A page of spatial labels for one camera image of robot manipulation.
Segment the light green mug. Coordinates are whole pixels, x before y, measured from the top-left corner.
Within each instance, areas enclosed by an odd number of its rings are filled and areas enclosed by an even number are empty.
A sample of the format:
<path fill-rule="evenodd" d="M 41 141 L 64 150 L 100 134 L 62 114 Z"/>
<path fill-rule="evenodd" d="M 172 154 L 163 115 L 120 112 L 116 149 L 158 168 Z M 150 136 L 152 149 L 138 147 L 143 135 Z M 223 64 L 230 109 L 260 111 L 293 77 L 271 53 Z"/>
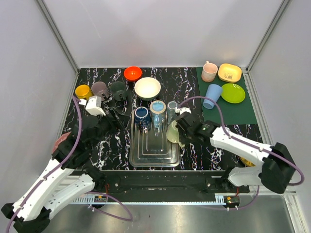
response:
<path fill-rule="evenodd" d="M 167 140 L 171 143 L 178 144 L 179 143 L 179 131 L 177 128 L 176 121 L 172 121 L 170 125 L 168 126 L 167 132 L 166 132 Z"/>

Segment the dark blue mug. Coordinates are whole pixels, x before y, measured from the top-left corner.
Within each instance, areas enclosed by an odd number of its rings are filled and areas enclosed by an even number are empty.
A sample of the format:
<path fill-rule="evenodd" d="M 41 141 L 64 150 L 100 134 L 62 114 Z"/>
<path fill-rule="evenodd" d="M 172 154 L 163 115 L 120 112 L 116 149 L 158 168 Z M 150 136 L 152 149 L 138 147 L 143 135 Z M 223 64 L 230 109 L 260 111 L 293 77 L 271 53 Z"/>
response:
<path fill-rule="evenodd" d="M 138 107 L 134 111 L 134 121 L 139 129 L 147 130 L 151 124 L 151 117 L 149 110 L 146 107 Z"/>

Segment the dark green mug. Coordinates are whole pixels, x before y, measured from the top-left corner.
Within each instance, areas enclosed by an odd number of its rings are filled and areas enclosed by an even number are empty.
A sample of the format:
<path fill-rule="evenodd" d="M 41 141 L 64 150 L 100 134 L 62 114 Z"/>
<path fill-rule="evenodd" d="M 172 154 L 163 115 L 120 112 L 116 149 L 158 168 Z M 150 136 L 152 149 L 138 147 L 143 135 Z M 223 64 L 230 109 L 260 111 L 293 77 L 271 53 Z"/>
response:
<path fill-rule="evenodd" d="M 114 82 L 110 86 L 110 91 L 116 101 L 124 101 L 127 97 L 126 85 L 123 82 Z"/>

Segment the grey blue faceted mug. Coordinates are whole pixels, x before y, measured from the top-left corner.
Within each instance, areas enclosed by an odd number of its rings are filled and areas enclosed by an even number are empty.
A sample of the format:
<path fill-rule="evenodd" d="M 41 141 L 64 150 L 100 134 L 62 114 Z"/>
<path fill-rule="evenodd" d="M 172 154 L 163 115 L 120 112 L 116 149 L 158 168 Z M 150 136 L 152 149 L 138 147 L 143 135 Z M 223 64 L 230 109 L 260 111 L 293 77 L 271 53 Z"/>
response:
<path fill-rule="evenodd" d="M 166 112 L 167 112 L 167 120 L 168 120 L 168 122 L 174 120 L 174 118 L 176 116 L 175 110 L 176 110 L 177 107 L 178 107 L 178 104 L 175 101 L 170 101 L 166 105 Z"/>

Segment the mauve grey mug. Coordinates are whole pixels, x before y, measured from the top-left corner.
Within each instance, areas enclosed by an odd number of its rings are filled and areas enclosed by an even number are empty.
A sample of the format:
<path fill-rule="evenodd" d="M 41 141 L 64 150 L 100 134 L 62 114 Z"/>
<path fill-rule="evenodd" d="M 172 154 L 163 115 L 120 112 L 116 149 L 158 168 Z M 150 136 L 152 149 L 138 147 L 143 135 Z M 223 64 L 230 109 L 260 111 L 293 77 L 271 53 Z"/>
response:
<path fill-rule="evenodd" d="M 95 96 L 101 97 L 102 101 L 109 98 L 108 87 L 104 82 L 95 82 L 92 85 L 91 90 Z"/>

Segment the blue butterfly mug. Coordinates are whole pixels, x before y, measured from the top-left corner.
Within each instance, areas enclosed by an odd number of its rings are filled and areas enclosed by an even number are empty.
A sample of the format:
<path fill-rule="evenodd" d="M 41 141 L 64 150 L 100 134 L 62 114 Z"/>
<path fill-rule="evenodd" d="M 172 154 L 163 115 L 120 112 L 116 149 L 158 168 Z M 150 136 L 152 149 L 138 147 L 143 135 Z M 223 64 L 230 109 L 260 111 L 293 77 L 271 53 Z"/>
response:
<path fill-rule="evenodd" d="M 150 114 L 154 128 L 159 128 L 166 119 L 166 104 L 161 100 L 151 102 Z"/>

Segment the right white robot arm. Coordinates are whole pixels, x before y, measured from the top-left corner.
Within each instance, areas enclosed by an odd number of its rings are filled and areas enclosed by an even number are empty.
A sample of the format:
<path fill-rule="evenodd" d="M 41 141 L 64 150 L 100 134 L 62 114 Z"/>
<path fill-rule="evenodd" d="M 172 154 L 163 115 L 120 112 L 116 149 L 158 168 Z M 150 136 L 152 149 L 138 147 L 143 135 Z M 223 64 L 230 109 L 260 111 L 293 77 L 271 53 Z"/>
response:
<path fill-rule="evenodd" d="M 220 124 L 209 120 L 202 122 L 189 112 L 178 115 L 175 120 L 182 144 L 210 143 L 253 164 L 253 167 L 226 170 L 220 181 L 225 192 L 243 185 L 263 185 L 274 193 L 283 194 L 290 184 L 295 163 L 285 145 L 276 143 L 271 146 L 226 132 Z"/>

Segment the pink dotted plate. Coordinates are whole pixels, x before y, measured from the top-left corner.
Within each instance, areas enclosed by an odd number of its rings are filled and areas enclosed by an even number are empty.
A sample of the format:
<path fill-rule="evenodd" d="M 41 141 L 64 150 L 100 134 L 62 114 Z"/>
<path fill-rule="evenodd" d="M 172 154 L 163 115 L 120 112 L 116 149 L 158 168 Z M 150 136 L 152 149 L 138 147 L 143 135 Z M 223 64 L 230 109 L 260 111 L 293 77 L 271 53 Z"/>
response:
<path fill-rule="evenodd" d="M 63 141 L 66 140 L 66 138 L 68 137 L 69 134 L 70 134 L 70 132 L 64 133 L 56 140 L 54 147 L 52 149 L 52 153 L 54 153 L 56 151 L 56 149 L 58 148 L 60 143 L 62 143 Z"/>

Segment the light blue plastic cup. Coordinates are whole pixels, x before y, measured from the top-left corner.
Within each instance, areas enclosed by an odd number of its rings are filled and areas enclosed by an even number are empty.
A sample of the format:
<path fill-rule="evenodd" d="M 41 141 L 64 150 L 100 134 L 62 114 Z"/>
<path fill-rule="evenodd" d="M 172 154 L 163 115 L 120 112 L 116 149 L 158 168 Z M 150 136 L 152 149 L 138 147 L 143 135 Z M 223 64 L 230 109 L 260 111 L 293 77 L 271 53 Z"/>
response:
<path fill-rule="evenodd" d="M 218 101 L 221 96 L 223 89 L 221 86 L 217 84 L 210 84 L 207 88 L 207 92 L 205 97 L 208 99 L 204 99 L 203 106 L 206 109 L 212 109 L 214 107 L 214 103 Z"/>

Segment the orange bowl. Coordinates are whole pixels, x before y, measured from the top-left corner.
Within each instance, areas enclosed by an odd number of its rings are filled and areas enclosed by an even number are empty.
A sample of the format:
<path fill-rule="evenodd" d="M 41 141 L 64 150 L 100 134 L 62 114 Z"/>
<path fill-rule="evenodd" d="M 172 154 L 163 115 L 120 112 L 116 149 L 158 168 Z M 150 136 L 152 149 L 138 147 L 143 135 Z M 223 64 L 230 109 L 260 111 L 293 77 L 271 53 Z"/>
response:
<path fill-rule="evenodd" d="M 131 81 L 131 82 L 135 82 L 139 80 L 141 76 L 142 76 L 142 70 L 141 68 L 136 67 L 136 66 L 128 67 L 124 71 L 124 77 L 126 78 L 126 80 Z"/>

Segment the dark green mat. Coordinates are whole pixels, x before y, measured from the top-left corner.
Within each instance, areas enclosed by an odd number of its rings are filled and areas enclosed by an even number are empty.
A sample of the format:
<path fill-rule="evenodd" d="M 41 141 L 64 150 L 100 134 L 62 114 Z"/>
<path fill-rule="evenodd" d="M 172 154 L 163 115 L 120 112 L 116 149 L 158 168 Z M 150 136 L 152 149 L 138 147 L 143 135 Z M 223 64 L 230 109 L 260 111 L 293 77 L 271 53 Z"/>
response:
<path fill-rule="evenodd" d="M 216 76 L 211 83 L 204 82 L 201 78 L 202 71 L 202 67 L 198 67 L 196 69 L 200 96 L 206 95 L 207 88 L 210 84 L 216 84 L 219 86 L 226 84 L 226 82 L 220 80 L 218 76 Z M 223 114 L 224 123 L 226 125 L 257 124 L 254 109 L 243 76 L 241 76 L 240 80 L 237 82 L 237 85 L 242 87 L 245 91 L 245 99 L 241 103 L 229 103 L 222 97 L 219 97 L 217 101 L 217 104 L 220 106 Z"/>

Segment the lime green plate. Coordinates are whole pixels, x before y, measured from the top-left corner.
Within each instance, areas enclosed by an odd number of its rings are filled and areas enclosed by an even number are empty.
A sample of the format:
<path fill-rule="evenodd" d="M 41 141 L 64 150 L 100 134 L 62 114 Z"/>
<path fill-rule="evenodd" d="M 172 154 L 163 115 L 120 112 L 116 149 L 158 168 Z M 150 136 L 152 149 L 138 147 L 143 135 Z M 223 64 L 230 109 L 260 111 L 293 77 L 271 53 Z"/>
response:
<path fill-rule="evenodd" d="M 223 92 L 221 94 L 221 97 L 229 103 L 233 104 L 241 103 L 244 101 L 246 97 L 244 89 L 241 86 L 234 83 L 224 84 L 222 86 L 222 90 Z"/>

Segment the brown plate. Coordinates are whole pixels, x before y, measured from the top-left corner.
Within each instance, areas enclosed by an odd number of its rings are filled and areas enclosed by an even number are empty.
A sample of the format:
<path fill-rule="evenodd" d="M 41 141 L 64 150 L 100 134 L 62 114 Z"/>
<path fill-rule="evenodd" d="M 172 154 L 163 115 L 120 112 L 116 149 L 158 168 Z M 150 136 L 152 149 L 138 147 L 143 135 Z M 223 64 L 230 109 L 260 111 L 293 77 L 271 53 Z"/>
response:
<path fill-rule="evenodd" d="M 245 158 L 240 157 L 240 160 L 246 167 L 254 167 L 255 166 L 253 163 L 251 163 L 250 161 L 246 160 Z"/>

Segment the yellow square bowl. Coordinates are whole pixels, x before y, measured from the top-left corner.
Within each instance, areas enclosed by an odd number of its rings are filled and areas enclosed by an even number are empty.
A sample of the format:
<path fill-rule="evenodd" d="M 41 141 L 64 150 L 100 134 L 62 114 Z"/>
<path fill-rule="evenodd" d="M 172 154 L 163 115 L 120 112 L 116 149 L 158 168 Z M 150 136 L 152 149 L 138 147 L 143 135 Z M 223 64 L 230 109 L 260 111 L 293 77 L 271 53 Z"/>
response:
<path fill-rule="evenodd" d="M 241 79 L 242 69 L 232 64 L 221 64 L 218 69 L 220 80 L 228 83 L 237 83 Z"/>

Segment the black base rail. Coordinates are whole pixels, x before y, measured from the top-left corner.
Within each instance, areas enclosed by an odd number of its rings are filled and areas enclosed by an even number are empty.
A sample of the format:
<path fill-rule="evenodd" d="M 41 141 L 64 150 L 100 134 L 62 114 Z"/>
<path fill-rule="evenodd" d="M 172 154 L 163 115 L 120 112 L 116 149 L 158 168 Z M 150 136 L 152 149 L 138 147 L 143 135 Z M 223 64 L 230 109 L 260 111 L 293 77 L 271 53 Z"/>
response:
<path fill-rule="evenodd" d="M 101 171 L 94 191 L 122 202 L 208 202 L 216 194 L 249 193 L 226 182 L 223 171 Z"/>

